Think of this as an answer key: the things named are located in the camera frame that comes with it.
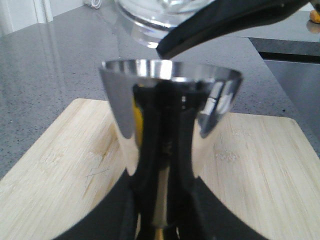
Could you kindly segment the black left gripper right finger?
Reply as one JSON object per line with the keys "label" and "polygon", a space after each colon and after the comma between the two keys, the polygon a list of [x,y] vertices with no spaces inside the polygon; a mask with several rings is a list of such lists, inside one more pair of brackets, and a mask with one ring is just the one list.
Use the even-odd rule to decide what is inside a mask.
{"label": "black left gripper right finger", "polygon": [[176,240],[265,240],[266,237],[232,213],[200,178],[182,181],[178,187]]}

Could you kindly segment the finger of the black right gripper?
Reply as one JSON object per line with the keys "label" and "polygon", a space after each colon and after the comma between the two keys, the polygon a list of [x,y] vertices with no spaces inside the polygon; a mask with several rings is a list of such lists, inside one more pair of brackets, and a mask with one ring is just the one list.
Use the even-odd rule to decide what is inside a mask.
{"label": "finger of the black right gripper", "polygon": [[307,0],[214,0],[173,28],[156,51],[168,60],[212,39],[283,21],[306,4]]}

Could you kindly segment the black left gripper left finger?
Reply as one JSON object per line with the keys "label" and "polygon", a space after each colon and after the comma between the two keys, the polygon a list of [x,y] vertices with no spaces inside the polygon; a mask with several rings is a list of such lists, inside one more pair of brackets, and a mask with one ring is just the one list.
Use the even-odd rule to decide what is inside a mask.
{"label": "black left gripper left finger", "polygon": [[123,172],[102,201],[61,233],[56,240],[134,240],[138,214],[129,188],[129,175]]}

